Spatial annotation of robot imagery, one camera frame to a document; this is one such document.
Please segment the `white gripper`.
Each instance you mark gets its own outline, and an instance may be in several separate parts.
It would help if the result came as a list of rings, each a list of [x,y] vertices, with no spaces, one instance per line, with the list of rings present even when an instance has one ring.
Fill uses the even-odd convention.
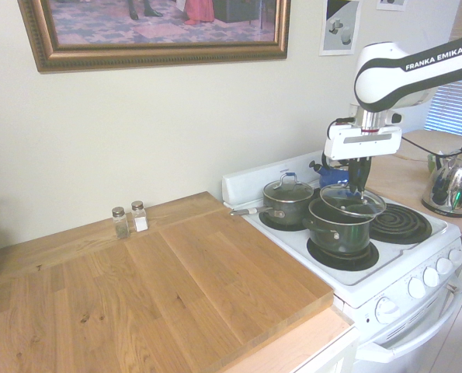
[[[349,159],[349,190],[358,193],[366,188],[371,157],[394,154],[400,148],[401,135],[401,128],[392,125],[363,131],[351,124],[335,124],[328,129],[324,154],[331,160]]]

